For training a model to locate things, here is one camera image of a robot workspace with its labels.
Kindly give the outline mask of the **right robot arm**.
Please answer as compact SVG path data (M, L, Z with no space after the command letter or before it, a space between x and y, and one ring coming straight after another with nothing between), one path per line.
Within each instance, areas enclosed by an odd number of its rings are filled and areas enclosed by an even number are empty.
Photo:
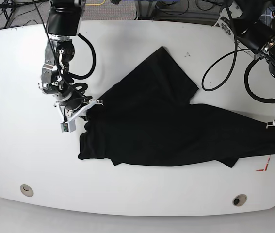
M44 94L56 98L55 105L60 110L65 128L72 117L85 118L91 103L99 103L85 95L88 85L83 82L93 74L97 63L94 46L79 32L85 5L84 0L51 0L47 23L43 25L47 45L38 87ZM92 55L92 65L84 75L69 71L69 63L75 55L72 41L75 36L88 45Z

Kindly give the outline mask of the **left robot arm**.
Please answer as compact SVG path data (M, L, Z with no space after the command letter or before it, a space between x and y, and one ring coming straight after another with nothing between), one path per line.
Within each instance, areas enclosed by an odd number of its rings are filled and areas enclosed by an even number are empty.
M271 27L261 22L260 17L268 6L268 0L225 0L222 3L217 25L234 42L231 68L225 79L216 87L206 88L205 91L215 91L223 86L232 74L238 52L244 51L253 60L244 73L244 86L251 98L266 103L275 104L274 98L262 98L252 92L249 86L249 73L260 60L268 63L268 69L275 78L275 32ZM267 127L275 127L275 120L268 122Z

